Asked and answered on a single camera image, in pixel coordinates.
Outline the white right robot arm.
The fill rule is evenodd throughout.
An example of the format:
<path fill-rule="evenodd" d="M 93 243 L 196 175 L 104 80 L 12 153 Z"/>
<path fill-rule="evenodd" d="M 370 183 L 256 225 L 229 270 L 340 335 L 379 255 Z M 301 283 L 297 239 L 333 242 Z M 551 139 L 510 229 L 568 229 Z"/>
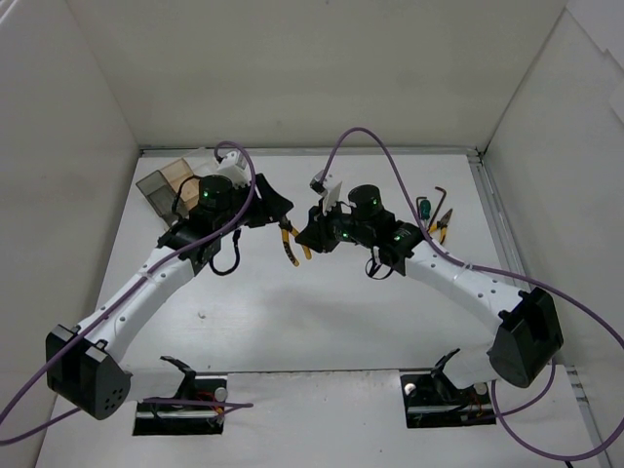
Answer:
<path fill-rule="evenodd" d="M 563 333 L 547 292 L 525 292 L 448 259 L 439 242 L 427 242 L 419 227 L 387 211 L 374 185 L 349 192 L 348 212 L 339 202 L 339 184 L 314 181 L 311 187 L 321 199 L 309 210 L 297 243 L 317 254 L 329 254 L 341 243 L 363 247 L 371 254 L 374 270 L 387 266 L 433 288 L 470 312 L 491 334 L 491 344 L 455 349 L 438 361 L 431 378 L 438 399 L 452 402 L 466 388 L 488 380 L 527 388 L 561 349 Z"/>

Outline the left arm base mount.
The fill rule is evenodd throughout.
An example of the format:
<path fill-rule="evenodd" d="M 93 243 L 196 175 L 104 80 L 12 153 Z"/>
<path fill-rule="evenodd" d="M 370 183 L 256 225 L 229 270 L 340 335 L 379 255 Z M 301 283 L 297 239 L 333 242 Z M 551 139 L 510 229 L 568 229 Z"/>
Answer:
<path fill-rule="evenodd" d="M 161 356 L 183 375 L 172 396 L 158 400 L 172 403 L 136 405 L 133 435 L 147 436 L 211 436 L 223 433 L 225 406 L 228 398 L 226 374 L 202 375 L 182 360 Z"/>

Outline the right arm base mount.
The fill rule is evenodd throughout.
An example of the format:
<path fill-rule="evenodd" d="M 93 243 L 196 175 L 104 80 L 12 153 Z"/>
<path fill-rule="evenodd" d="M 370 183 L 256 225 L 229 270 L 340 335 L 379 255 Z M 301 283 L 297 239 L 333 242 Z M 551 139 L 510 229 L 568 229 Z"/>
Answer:
<path fill-rule="evenodd" d="M 457 389 L 444 375 L 452 350 L 436 365 L 421 372 L 401 372 L 404 415 L 408 429 L 443 429 L 493 425 L 496 417 L 488 387 Z"/>

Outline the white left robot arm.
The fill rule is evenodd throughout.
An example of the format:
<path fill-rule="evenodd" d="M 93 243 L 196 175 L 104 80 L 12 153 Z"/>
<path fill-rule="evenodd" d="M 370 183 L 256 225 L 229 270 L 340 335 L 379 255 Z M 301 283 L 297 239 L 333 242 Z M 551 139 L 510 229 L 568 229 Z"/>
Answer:
<path fill-rule="evenodd" d="M 224 175 L 199 180 L 199 201 L 159 239 L 135 276 L 102 308 L 73 328 L 46 337 L 48 387 L 97 420 L 136 395 L 120 363 L 138 332 L 220 250 L 222 237 L 284 219 L 293 202 L 257 175 L 236 186 Z"/>

